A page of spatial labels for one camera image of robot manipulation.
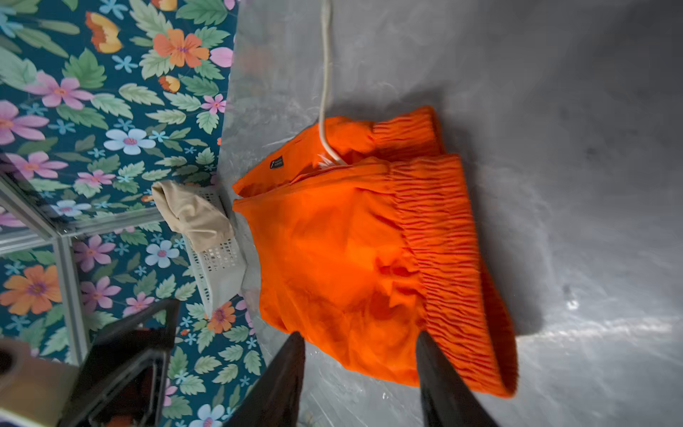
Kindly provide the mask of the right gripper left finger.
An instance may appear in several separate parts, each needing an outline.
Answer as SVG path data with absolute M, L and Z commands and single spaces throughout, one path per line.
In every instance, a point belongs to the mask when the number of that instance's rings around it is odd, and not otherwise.
M 226 426 L 296 426 L 305 361 L 305 341 L 294 332 Z

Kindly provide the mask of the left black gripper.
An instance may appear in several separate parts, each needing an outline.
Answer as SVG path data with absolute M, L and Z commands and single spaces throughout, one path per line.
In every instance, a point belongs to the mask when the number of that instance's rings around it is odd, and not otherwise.
M 104 426 L 118 417 L 131 426 L 157 426 L 180 306 L 167 298 L 104 327 L 80 366 L 58 425 Z

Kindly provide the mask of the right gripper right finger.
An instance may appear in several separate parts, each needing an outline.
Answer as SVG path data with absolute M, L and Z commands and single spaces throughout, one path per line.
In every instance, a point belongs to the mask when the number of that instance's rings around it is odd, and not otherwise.
M 498 426 L 427 331 L 418 336 L 416 360 L 424 426 Z

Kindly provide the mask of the beige shorts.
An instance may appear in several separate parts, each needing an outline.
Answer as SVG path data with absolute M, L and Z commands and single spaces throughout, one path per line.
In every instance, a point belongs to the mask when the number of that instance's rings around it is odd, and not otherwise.
M 174 181 L 157 181 L 152 197 L 167 225 L 190 240 L 197 252 L 205 252 L 234 237 L 229 218 L 209 200 Z

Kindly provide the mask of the orange shorts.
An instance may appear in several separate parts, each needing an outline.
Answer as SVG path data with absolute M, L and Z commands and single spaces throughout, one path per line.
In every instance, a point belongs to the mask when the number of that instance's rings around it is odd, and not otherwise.
M 514 396 L 512 320 L 434 108 L 383 122 L 322 117 L 233 189 L 269 325 L 348 370 L 407 386 L 419 383 L 426 332 L 470 389 Z

